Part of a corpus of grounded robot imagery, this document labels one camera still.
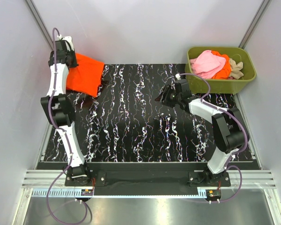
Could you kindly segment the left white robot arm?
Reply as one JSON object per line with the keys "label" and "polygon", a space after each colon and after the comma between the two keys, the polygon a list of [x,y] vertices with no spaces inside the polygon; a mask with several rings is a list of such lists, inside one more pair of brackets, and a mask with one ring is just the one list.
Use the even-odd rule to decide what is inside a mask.
{"label": "left white robot arm", "polygon": [[75,132],[75,110],[66,95],[69,70],[78,66],[71,36],[59,37],[48,61],[51,70],[50,87],[41,106],[51,125],[59,133],[67,154],[67,181],[83,186],[91,182],[92,174],[79,147]]}

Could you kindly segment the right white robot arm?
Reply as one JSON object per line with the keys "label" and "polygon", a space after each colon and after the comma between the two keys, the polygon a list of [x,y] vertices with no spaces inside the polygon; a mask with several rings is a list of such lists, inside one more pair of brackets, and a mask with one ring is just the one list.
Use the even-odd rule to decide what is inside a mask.
{"label": "right white robot arm", "polygon": [[193,95],[186,79],[165,85],[156,102],[199,116],[213,128],[216,148],[206,167],[197,176],[190,178],[190,185],[216,186],[224,176],[229,161],[245,150],[250,139],[243,117],[237,108],[222,108]]}

